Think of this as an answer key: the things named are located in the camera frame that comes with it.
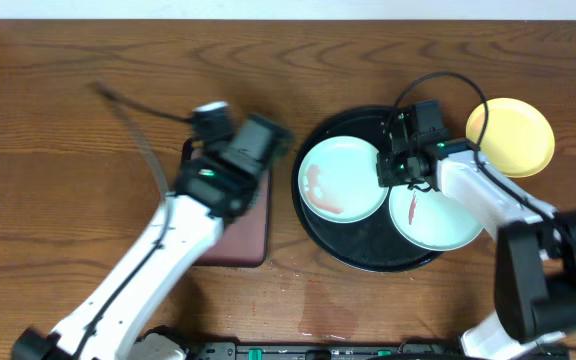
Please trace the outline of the light green plate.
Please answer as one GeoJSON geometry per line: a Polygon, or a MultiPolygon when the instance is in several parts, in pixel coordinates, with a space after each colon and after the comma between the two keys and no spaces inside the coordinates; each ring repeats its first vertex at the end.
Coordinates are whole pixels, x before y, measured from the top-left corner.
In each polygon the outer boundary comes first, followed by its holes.
{"type": "Polygon", "coordinates": [[[393,187],[389,213],[402,236],[431,251],[452,251],[468,245],[482,231],[479,222],[457,201],[440,192],[393,187]]]}

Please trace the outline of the light blue plate top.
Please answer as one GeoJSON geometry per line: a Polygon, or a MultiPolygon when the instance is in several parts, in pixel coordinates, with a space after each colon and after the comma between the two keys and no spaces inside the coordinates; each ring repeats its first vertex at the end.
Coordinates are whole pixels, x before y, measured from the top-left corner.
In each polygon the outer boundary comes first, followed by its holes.
{"type": "Polygon", "coordinates": [[[312,147],[298,168],[300,199],[319,218],[338,224],[361,221],[384,203],[378,184],[378,150],[366,140],[336,136],[312,147]]]}

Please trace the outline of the yellow plate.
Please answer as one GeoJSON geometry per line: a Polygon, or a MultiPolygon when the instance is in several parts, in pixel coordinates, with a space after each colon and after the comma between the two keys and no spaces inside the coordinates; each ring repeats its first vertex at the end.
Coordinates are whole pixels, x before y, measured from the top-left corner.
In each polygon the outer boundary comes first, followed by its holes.
{"type": "Polygon", "coordinates": [[[508,177],[541,172],[555,151],[555,137],[545,116],[532,105],[513,98],[487,102],[489,116],[481,150],[508,177]]]}

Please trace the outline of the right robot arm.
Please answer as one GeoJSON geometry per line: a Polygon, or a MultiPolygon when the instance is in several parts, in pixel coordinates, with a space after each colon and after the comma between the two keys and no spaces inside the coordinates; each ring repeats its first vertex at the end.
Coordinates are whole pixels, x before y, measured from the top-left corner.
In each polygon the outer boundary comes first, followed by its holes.
{"type": "Polygon", "coordinates": [[[518,359],[576,330],[576,210],[538,200],[497,170],[478,141],[453,140],[435,101],[393,108],[382,187],[457,201],[496,240],[494,312],[460,338],[473,359],[518,359]]]}

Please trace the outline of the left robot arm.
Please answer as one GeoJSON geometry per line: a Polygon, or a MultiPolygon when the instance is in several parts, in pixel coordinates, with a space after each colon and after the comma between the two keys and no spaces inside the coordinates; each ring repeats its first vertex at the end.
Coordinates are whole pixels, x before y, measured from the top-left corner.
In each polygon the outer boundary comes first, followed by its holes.
{"type": "Polygon", "coordinates": [[[286,128],[252,114],[235,135],[206,142],[99,287],[48,335],[27,328],[11,358],[127,358],[178,280],[248,211],[261,178],[292,140],[286,128]]]}

